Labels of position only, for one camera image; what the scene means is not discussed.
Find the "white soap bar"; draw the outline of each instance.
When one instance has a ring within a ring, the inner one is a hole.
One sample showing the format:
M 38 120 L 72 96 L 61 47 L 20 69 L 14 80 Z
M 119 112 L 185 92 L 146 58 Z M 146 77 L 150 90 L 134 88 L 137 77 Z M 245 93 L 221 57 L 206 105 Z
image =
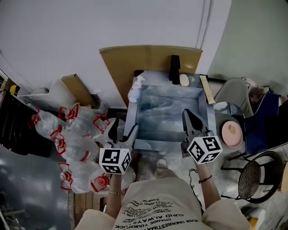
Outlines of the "white soap bar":
M 180 74 L 179 78 L 180 78 L 180 84 L 182 86 L 188 86 L 189 85 L 189 79 L 188 79 L 186 74 Z

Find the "wall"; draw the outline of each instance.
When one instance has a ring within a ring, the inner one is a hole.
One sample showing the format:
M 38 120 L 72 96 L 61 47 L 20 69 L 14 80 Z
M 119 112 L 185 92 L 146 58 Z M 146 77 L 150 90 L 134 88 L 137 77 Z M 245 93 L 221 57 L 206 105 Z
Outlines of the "wall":
M 112 107 L 125 107 L 99 49 L 200 44 L 204 50 L 200 71 L 205 73 L 230 7 L 230 0 L 216 2 L 214 7 L 224 5 L 228 10 L 218 19 L 213 16 L 220 32 L 212 33 L 218 38 L 211 49 L 198 40 L 199 32 L 205 31 L 207 18 L 203 13 L 209 11 L 210 0 L 2 0 L 0 67 L 29 90 L 50 88 L 56 79 L 77 73 L 91 93 L 100 93 Z
M 249 77 L 259 85 L 270 85 L 275 92 L 287 94 L 287 60 L 288 3 L 233 0 L 208 74 Z

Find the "person's left arm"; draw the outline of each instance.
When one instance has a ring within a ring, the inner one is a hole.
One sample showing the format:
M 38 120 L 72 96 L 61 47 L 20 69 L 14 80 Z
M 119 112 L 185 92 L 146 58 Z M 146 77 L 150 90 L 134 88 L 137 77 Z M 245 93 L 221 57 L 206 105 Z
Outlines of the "person's left arm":
M 122 175 L 113 174 L 110 181 L 110 188 L 108 197 L 106 199 L 106 210 L 105 213 L 114 219 L 117 218 L 121 205 L 122 205 L 122 193 L 121 193 L 121 180 Z

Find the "bracelet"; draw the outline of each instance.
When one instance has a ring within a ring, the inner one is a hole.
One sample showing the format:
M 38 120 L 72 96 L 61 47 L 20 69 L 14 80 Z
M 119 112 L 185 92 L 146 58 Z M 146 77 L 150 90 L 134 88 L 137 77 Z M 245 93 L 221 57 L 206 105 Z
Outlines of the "bracelet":
M 206 180 L 209 180 L 211 177 L 212 177 L 212 175 L 210 177 L 208 177 L 208 178 L 206 178 L 206 179 L 204 179 L 202 181 L 198 181 L 198 182 L 199 182 L 199 184 L 201 184 L 201 183 L 205 182 Z
M 110 193 L 113 193 L 113 194 L 116 194 L 116 195 L 124 195 L 123 193 L 122 193 L 122 191 L 121 191 L 121 193 L 119 193 L 119 192 L 112 192 L 112 191 L 110 191 L 110 190 L 108 190 L 108 192 L 110 192 Z

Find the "sleeve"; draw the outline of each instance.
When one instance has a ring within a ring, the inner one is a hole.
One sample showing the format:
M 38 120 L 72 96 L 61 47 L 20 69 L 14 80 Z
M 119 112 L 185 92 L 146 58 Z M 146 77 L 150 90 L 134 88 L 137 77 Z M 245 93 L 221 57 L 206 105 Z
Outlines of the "sleeve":
M 114 226 L 115 219 L 106 213 L 98 210 L 88 209 L 84 212 L 79 224 L 75 230 L 111 230 Z
M 213 230 L 249 230 L 250 224 L 231 200 L 219 200 L 203 214 L 203 223 Z

